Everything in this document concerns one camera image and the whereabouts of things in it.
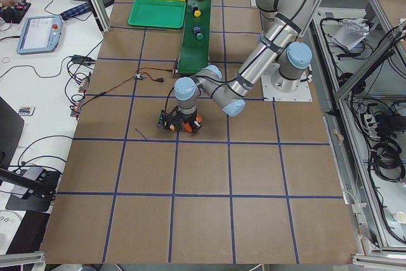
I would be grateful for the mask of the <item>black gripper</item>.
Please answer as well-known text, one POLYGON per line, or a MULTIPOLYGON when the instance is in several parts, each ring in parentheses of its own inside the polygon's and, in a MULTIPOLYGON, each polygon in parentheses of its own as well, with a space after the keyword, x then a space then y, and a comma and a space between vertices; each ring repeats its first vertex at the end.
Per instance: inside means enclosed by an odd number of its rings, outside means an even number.
POLYGON ((166 114, 166 120, 173 123, 176 126, 176 131, 185 130, 183 125, 185 121, 191 117, 196 116, 197 111, 192 112, 191 114, 183 114, 180 112, 178 107, 175 107, 171 112, 166 112, 164 109, 161 110, 166 114))

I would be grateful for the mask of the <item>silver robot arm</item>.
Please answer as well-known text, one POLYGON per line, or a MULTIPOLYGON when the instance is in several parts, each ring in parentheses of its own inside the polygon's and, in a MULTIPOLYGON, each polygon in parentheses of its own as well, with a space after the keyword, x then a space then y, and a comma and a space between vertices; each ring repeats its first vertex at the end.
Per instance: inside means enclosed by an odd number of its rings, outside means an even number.
POLYGON ((177 105, 171 112, 162 109, 157 126, 171 131, 197 132, 202 119, 197 113, 197 98, 205 93, 230 117, 239 115, 246 103, 244 97, 263 72, 273 63, 280 64, 279 74, 287 81, 297 81, 312 58, 304 43, 293 41, 311 18, 313 0, 256 0, 261 14, 274 13, 273 25, 261 33, 258 45, 229 81, 223 81, 215 65, 208 65, 190 77, 174 84, 177 105))

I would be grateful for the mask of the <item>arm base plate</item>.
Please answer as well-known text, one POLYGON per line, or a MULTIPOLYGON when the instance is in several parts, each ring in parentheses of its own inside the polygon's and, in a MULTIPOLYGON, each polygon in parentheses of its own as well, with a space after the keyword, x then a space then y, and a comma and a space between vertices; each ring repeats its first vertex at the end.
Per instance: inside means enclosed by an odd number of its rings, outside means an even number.
POLYGON ((306 70, 302 71, 300 79, 287 81, 280 76, 279 67, 279 64, 273 63, 263 72, 263 99, 269 102, 312 102, 306 70))

